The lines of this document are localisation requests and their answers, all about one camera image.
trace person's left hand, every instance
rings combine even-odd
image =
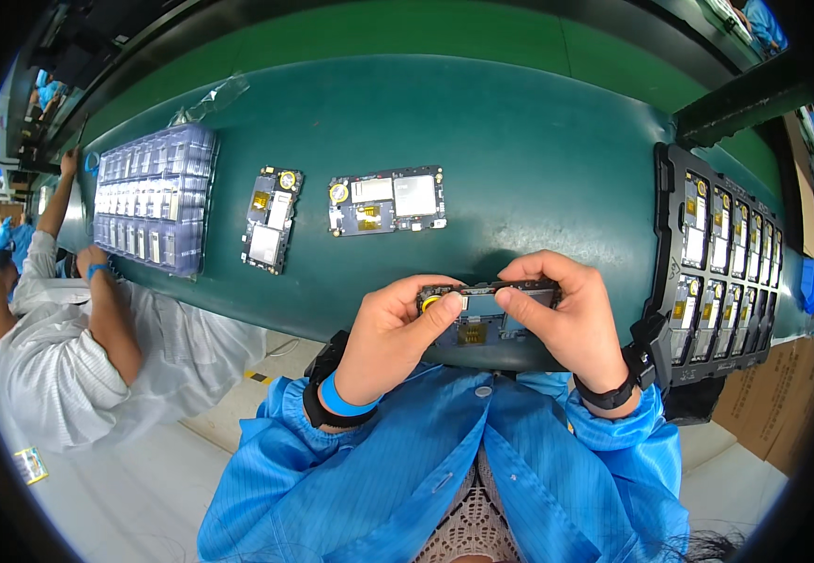
[[[91,280],[88,279],[88,267],[92,264],[107,264],[107,253],[92,244],[75,255],[75,264],[78,267],[79,275],[90,284]]]
[[[367,294],[335,373],[339,396],[369,404],[400,385],[462,310],[460,295],[451,292],[419,316],[417,294],[424,286],[462,285],[447,276],[411,276]]]

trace plastic bag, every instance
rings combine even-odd
[[[219,84],[206,96],[201,98],[201,101],[196,105],[186,109],[182,107],[173,115],[173,119],[169,122],[168,127],[181,125],[183,123],[198,122],[207,117],[208,114],[219,112],[229,106],[232,102],[238,99],[239,96],[244,94],[250,88],[250,84],[245,80],[241,74],[233,74],[226,78],[222,84]]]

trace black wrist strap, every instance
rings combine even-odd
[[[334,428],[353,428],[373,418],[378,410],[378,407],[373,407],[373,410],[358,416],[340,416],[327,411],[320,403],[320,384],[338,368],[348,336],[347,332],[338,331],[304,370],[303,375],[310,378],[310,383],[303,390],[303,410],[307,412],[307,419],[313,428],[323,424]]]
[[[354,428],[373,418],[378,410],[378,407],[375,406],[372,411],[364,412],[359,416],[340,416],[324,409],[323,404],[320,403],[320,384],[326,377],[311,381],[307,384],[307,389],[303,390],[303,410],[307,412],[307,418],[313,428],[319,428],[323,424],[334,428]]]
[[[626,348],[622,349],[622,355],[623,360],[626,362],[626,367],[628,368],[626,381],[618,388],[612,389],[607,393],[593,392],[581,382],[579,377],[573,374],[573,381],[575,381],[576,389],[579,390],[581,398],[600,409],[611,411],[619,406],[623,406],[626,401],[632,397],[632,391],[635,389],[635,386],[638,385],[641,378],[642,371],[638,368],[638,365],[642,363],[642,360],[639,352],[637,352],[634,347],[626,346]]]

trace circuit board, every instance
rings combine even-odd
[[[294,203],[303,186],[303,173],[264,167],[254,181],[248,205],[248,225],[241,236],[241,261],[277,276],[286,262],[294,222]]]
[[[417,311],[422,314],[430,305],[447,293],[458,291],[463,298],[463,310],[457,320],[435,340],[440,348],[464,346],[491,346],[499,341],[523,340],[529,330],[509,316],[494,301],[494,294],[502,287],[516,287],[544,306],[558,306],[563,293],[558,282],[548,278],[520,281],[493,282],[476,286],[427,286],[416,298]]]
[[[336,237],[443,229],[440,166],[397,168],[329,182],[329,231]]]

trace blue wristband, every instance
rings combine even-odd
[[[379,401],[382,399],[379,397],[379,399],[363,406],[346,403],[344,399],[339,397],[339,392],[335,389],[335,372],[332,372],[332,374],[326,377],[326,380],[320,384],[320,393],[323,395],[323,403],[326,404],[326,407],[338,416],[360,416],[361,414],[366,414],[376,408],[376,405],[379,404]]]
[[[110,267],[107,264],[89,264],[88,265],[88,283],[91,283],[91,276],[95,275],[99,269],[105,269],[107,272],[110,272]]]

